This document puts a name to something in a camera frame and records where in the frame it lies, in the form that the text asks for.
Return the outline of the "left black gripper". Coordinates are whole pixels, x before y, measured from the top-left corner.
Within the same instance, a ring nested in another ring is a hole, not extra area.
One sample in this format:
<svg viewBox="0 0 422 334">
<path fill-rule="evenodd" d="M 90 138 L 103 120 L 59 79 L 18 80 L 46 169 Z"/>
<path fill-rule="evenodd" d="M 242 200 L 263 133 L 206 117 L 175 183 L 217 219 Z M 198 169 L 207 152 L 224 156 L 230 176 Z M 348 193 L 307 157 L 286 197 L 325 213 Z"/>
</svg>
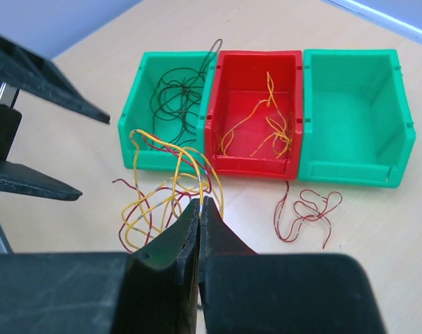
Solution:
<svg viewBox="0 0 422 334">
<path fill-rule="evenodd" d="M 83 193 L 22 164 L 6 161 L 22 114 L 14 109 L 19 90 L 104 124 L 110 115 L 86 100 L 49 59 L 0 35 L 0 192 L 75 201 Z"/>
</svg>

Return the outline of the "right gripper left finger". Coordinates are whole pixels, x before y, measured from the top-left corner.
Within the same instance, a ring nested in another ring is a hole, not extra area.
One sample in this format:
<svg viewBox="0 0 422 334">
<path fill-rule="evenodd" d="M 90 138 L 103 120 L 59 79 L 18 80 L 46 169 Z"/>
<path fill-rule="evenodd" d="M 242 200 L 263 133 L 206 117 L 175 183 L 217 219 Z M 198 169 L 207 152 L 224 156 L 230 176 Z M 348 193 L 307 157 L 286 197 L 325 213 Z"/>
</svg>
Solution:
<svg viewBox="0 0 422 334">
<path fill-rule="evenodd" d="M 199 203 L 135 253 L 0 255 L 0 333 L 194 333 Z"/>
</svg>

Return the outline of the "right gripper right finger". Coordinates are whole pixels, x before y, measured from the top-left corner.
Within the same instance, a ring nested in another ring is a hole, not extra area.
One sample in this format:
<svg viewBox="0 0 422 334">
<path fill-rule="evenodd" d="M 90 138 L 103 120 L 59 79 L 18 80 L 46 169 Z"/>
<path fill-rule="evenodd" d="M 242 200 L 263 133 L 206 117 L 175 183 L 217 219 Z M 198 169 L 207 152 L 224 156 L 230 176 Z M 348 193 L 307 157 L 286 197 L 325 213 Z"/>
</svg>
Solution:
<svg viewBox="0 0 422 334">
<path fill-rule="evenodd" d="M 258 254 L 201 215 L 199 287 L 209 333 L 383 333 L 368 276 L 339 253 Z"/>
</svg>

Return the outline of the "near green plastic bin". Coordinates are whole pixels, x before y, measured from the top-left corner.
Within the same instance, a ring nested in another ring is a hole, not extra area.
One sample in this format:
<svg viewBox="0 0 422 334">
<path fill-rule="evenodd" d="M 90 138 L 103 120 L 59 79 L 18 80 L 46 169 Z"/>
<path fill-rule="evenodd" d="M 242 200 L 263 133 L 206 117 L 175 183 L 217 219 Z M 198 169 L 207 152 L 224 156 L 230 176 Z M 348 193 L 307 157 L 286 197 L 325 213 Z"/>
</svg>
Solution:
<svg viewBox="0 0 422 334">
<path fill-rule="evenodd" d="M 217 65 L 215 51 L 148 51 L 143 54 L 134 83 L 118 121 L 126 168 L 173 171 L 177 159 L 144 141 L 143 130 L 166 143 L 194 148 L 203 162 L 205 117 Z"/>
</svg>

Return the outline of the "green plastic bin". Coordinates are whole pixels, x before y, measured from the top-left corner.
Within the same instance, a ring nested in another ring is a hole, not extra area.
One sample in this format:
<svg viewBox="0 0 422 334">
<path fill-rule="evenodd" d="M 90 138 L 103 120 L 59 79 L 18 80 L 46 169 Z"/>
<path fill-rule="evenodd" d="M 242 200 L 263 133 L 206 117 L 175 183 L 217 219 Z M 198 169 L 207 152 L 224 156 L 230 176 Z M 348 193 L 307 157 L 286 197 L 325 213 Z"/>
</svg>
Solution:
<svg viewBox="0 0 422 334">
<path fill-rule="evenodd" d="M 217 65 L 215 51 L 148 51 L 143 54 L 134 83 L 118 121 L 126 168 L 173 171 L 177 159 L 144 141 L 143 130 L 166 143 L 194 148 L 203 162 L 205 117 Z"/>
<path fill-rule="evenodd" d="M 397 188 L 416 139 L 395 49 L 307 49 L 298 179 Z"/>
</svg>

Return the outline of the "red plastic bin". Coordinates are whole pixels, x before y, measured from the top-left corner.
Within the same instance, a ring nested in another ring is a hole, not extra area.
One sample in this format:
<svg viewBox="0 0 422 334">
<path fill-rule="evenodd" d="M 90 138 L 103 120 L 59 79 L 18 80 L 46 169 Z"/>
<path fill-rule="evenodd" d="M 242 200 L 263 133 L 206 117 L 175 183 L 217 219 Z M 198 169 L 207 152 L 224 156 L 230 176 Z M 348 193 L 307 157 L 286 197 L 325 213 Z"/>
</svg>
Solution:
<svg viewBox="0 0 422 334">
<path fill-rule="evenodd" d="M 303 115 L 301 51 L 221 51 L 205 155 L 220 175 L 294 180 Z"/>
</svg>

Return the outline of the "far green plastic bin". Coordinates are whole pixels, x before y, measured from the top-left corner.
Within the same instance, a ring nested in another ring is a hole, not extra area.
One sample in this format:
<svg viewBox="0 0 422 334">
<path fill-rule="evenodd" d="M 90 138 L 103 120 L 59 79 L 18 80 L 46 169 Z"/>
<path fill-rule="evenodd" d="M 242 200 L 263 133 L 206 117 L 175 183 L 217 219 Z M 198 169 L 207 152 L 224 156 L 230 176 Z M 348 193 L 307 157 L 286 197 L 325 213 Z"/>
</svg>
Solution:
<svg viewBox="0 0 422 334">
<path fill-rule="evenodd" d="M 416 139 L 395 49 L 307 49 L 298 179 L 397 188 Z"/>
</svg>

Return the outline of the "aluminium table edge frame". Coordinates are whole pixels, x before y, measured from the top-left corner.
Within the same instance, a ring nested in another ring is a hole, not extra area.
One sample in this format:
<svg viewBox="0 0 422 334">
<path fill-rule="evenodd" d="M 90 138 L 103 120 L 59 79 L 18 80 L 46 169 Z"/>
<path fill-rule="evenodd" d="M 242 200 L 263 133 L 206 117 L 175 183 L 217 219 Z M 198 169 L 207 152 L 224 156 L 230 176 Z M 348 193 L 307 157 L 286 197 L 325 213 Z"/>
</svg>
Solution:
<svg viewBox="0 0 422 334">
<path fill-rule="evenodd" d="M 328 3 L 422 45 L 422 0 L 331 0 Z"/>
</svg>

